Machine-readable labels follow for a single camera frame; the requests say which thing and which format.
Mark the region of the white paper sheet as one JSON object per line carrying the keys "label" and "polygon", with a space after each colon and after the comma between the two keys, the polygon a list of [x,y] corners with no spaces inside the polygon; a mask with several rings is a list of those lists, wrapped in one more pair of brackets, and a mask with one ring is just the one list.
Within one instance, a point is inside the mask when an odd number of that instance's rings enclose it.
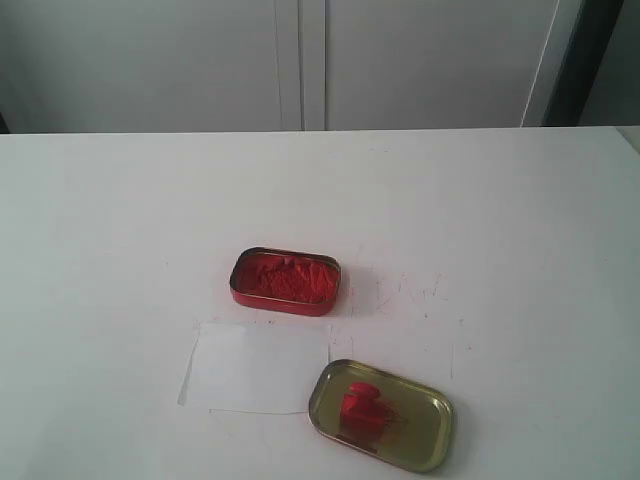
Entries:
{"label": "white paper sheet", "polygon": [[303,413],[328,359],[326,327],[205,324],[177,403],[207,411]]}

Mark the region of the white cabinet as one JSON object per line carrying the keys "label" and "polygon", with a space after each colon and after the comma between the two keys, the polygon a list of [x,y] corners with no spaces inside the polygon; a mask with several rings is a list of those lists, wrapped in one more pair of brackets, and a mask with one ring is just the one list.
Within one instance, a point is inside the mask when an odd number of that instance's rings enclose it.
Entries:
{"label": "white cabinet", "polygon": [[538,126],[577,1],[5,1],[15,133]]}

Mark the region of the gold tin lid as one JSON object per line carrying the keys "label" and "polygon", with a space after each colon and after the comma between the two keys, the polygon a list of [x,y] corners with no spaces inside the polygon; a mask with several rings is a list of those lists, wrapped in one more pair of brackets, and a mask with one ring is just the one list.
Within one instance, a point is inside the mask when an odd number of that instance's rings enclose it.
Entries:
{"label": "gold tin lid", "polygon": [[[386,421],[378,434],[340,424],[343,395],[354,382],[381,392]],[[403,470],[425,474],[446,459],[454,430],[452,402],[441,392],[350,359],[329,363],[321,372],[308,402],[314,428],[326,438]]]}

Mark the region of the red rubber stamp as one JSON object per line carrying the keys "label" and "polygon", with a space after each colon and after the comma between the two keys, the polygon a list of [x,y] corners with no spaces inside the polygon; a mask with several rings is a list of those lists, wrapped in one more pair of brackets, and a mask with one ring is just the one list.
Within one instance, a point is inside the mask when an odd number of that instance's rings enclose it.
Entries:
{"label": "red rubber stamp", "polygon": [[378,402],[380,397],[380,390],[372,384],[351,383],[340,407],[341,426],[359,432],[380,433],[386,421],[384,406]]}

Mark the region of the dark vertical post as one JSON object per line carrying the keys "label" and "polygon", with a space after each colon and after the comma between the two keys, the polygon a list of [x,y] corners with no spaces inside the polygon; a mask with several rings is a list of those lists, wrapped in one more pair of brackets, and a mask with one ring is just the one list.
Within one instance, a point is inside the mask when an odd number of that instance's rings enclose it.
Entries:
{"label": "dark vertical post", "polygon": [[639,0],[583,1],[542,125],[639,124]]}

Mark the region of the red ink pad tin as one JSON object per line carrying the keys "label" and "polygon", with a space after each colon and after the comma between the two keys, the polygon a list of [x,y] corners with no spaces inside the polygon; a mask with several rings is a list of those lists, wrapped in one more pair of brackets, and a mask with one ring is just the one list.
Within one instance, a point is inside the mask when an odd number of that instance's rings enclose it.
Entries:
{"label": "red ink pad tin", "polygon": [[246,307],[321,317],[336,304],[341,280],[341,266],[332,257],[252,247],[238,257],[229,288]]}

